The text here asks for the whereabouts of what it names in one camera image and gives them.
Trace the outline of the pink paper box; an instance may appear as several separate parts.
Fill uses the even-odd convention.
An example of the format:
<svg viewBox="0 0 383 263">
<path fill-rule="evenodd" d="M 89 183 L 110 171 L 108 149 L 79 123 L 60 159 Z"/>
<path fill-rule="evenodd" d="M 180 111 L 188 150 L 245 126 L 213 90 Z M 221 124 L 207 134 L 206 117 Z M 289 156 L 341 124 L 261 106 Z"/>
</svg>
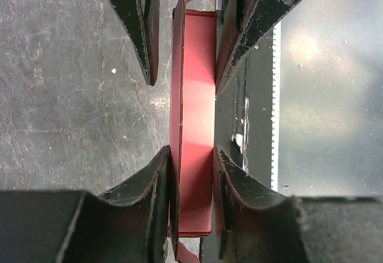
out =
<svg viewBox="0 0 383 263">
<path fill-rule="evenodd" d="M 177 262 L 199 262 L 180 238 L 209 236 L 212 221 L 217 14 L 189 10 L 190 1 L 178 0 L 172 13 L 169 235 Z"/>
</svg>

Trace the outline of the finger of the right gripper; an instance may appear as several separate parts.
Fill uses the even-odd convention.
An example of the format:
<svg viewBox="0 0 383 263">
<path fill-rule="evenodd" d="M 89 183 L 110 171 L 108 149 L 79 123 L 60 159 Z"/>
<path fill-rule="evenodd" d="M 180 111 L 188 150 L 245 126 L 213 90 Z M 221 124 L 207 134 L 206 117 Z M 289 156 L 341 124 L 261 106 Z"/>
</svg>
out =
<svg viewBox="0 0 383 263">
<path fill-rule="evenodd" d="M 302 0 L 228 0 L 216 64 L 216 94 L 226 88 L 259 39 Z"/>
<path fill-rule="evenodd" d="M 135 49 L 145 82 L 153 86 L 159 67 L 160 0 L 108 0 Z"/>
</svg>

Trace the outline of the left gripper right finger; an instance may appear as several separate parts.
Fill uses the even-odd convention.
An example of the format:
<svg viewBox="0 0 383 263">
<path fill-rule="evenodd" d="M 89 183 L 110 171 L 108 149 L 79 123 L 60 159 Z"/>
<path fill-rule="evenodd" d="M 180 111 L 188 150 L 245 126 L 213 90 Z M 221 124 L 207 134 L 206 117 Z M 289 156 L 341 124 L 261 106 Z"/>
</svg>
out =
<svg viewBox="0 0 383 263">
<path fill-rule="evenodd" d="M 214 148 L 218 257 L 224 262 L 381 262 L 381 197 L 286 197 Z"/>
</svg>

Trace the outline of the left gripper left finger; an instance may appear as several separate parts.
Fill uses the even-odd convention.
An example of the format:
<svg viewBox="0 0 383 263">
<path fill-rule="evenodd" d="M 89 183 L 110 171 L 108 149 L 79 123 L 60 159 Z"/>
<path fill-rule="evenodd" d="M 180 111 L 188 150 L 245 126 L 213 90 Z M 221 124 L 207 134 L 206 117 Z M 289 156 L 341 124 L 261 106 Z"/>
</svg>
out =
<svg viewBox="0 0 383 263">
<path fill-rule="evenodd" d="M 170 148 L 114 188 L 1 192 L 2 262 L 164 262 Z"/>
</svg>

